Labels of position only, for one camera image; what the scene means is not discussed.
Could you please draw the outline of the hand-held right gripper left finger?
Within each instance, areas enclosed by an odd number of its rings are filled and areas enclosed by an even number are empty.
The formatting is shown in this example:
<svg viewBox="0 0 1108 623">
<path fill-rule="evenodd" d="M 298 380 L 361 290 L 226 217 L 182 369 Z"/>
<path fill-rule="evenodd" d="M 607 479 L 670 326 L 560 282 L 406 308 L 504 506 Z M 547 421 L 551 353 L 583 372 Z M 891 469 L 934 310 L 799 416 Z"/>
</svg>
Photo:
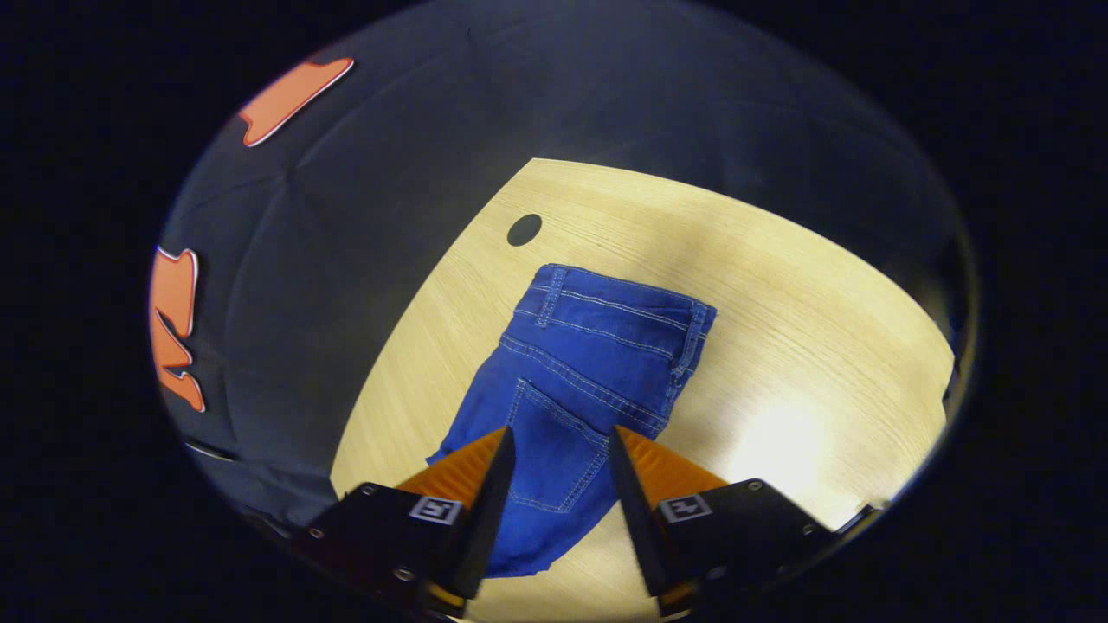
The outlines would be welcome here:
<svg viewBox="0 0 1108 623">
<path fill-rule="evenodd" d="M 407 617 L 461 617 L 486 578 L 515 458 L 503 427 L 402 484 L 356 486 L 300 530 L 300 559 Z"/>
</svg>

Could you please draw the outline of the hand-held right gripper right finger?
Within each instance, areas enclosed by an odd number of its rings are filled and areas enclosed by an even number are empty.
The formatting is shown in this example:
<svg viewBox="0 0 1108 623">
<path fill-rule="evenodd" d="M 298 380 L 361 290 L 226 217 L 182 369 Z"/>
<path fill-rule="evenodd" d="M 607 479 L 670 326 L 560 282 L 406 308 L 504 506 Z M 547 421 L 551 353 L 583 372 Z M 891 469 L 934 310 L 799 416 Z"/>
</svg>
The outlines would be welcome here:
<svg viewBox="0 0 1108 623">
<path fill-rule="evenodd" d="M 724 481 L 622 426 L 609 452 L 642 580 L 664 617 L 753 616 L 765 592 L 837 545 L 763 478 Z"/>
</svg>

